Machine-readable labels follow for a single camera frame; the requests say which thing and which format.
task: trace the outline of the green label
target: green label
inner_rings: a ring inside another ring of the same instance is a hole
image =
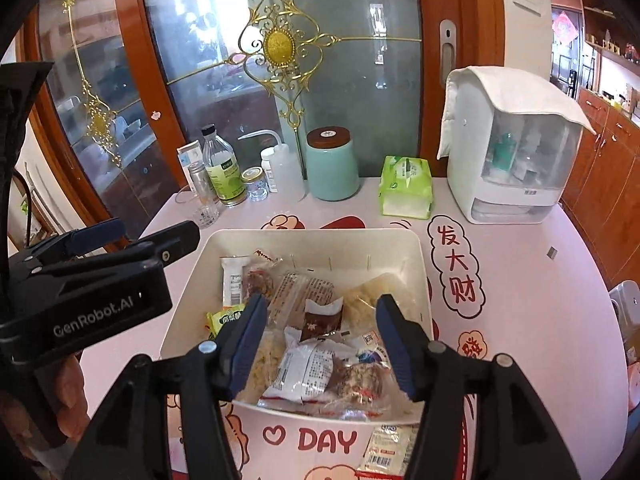
[[[231,200],[244,191],[244,184],[240,179],[240,168],[235,157],[223,162],[220,166],[207,168],[207,173],[220,200]]]

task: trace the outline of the green tissue package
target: green tissue package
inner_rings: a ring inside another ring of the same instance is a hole
[[[426,220],[431,216],[433,189],[429,163],[421,158],[388,156],[378,187],[380,212]]]

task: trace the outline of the teal canister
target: teal canister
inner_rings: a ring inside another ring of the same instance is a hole
[[[347,128],[328,126],[306,134],[306,177],[320,200],[344,200],[358,191],[358,163]]]

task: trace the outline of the glass bottle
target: glass bottle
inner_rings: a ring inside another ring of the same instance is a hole
[[[228,206],[243,202],[246,199],[246,189],[240,178],[240,168],[233,148],[218,135],[215,124],[205,126],[202,135],[202,161],[220,201]]]

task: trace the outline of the shelf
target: shelf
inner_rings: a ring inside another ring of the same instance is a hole
[[[602,16],[606,16],[607,18],[612,18],[612,19],[616,19],[616,17],[614,16],[613,12],[607,12],[605,10],[601,10],[601,9],[596,9],[595,7],[584,7],[584,10],[590,10],[591,12],[597,12],[598,14],[602,15]]]
[[[618,54],[615,54],[612,51],[607,50],[606,48],[602,48],[601,46],[596,45],[595,43],[591,43],[591,41],[585,41],[585,43],[588,44],[590,47],[594,48],[595,50],[597,50],[602,56],[612,60],[613,62],[617,63],[621,67],[629,70],[629,72],[632,72],[638,77],[640,77],[640,65],[636,65],[634,62],[629,61],[626,57],[619,56]]]

